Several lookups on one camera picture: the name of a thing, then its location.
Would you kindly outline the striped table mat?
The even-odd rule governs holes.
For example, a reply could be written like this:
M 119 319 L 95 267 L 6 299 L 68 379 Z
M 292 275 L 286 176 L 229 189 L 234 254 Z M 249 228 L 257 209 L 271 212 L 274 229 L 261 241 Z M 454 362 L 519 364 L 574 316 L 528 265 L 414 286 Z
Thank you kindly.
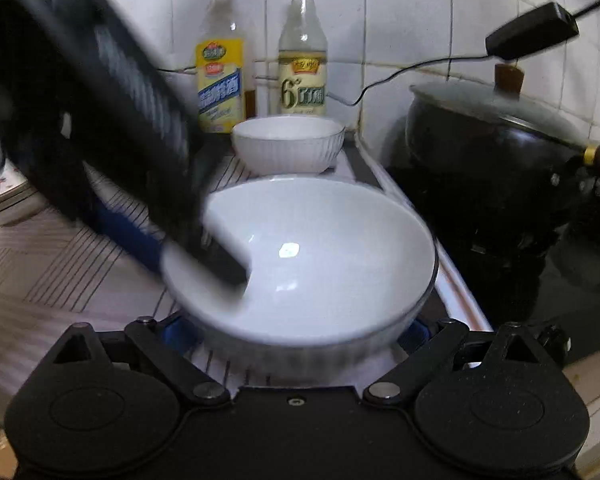
M 144 206 L 104 178 L 96 186 L 108 206 L 128 214 L 148 234 L 154 228 Z M 121 330 L 138 316 L 157 320 L 180 306 L 160 278 L 150 274 L 113 242 L 86 226 L 70 224 L 33 194 L 0 211 L 0 419 L 10 398 L 72 324 L 87 322 L 96 330 Z M 457 318 L 472 330 L 492 330 L 474 297 L 440 249 L 436 286 L 422 318 Z M 262 376 L 226 362 L 202 344 L 186 356 L 222 382 L 231 393 L 241 386 L 300 386 L 290 378 Z M 406 357 L 395 344 L 357 366 L 340 370 L 323 385 L 364 385 Z

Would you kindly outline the medium white ribbed bowl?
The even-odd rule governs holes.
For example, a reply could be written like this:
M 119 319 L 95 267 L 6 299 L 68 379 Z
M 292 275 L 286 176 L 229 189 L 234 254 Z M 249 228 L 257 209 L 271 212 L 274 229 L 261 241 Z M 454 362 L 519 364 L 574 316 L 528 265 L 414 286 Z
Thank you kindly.
M 321 174 L 335 165 L 346 128 L 336 120 L 279 115 L 234 127 L 232 143 L 246 168 L 258 176 Z

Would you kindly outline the white vinegar bottle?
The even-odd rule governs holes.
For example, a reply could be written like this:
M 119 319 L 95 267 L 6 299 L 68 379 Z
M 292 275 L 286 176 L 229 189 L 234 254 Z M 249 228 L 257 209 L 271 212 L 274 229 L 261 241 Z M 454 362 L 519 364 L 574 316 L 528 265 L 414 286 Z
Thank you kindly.
M 328 44 L 314 0 L 291 0 L 278 40 L 279 107 L 283 114 L 326 113 Z

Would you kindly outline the black wok with lid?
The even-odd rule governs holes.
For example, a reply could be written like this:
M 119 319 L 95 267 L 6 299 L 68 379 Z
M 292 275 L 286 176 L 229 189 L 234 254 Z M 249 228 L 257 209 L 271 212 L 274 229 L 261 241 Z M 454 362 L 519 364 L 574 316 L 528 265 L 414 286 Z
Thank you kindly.
M 448 252 L 547 252 L 600 184 L 600 143 L 562 116 L 466 80 L 411 88 L 405 163 L 413 200 Z

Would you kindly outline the black power adapter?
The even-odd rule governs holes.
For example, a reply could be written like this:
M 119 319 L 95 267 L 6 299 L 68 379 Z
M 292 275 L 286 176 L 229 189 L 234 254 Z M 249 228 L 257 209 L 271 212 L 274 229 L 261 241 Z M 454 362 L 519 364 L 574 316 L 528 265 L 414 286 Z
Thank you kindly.
M 556 2 L 520 14 L 486 37 L 486 54 L 516 61 L 554 48 L 579 36 L 573 16 Z

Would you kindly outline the large white ribbed bowl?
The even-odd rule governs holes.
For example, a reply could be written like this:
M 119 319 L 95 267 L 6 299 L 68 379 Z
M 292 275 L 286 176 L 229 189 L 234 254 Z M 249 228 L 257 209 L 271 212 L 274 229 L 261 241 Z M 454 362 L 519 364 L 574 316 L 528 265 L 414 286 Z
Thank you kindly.
M 409 206 L 367 185 L 256 179 L 208 197 L 204 226 L 247 268 L 230 289 L 174 243 L 162 275 L 223 359 L 262 374 L 332 376 L 394 344 L 434 287 L 438 252 Z

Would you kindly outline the yellow label cooking wine bottle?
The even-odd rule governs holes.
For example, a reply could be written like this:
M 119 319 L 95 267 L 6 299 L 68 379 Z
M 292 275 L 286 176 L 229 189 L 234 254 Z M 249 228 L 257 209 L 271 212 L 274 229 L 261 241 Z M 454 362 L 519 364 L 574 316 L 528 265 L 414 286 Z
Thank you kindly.
M 210 133 L 256 116 L 252 32 L 238 0 L 210 0 L 195 49 L 199 119 Z

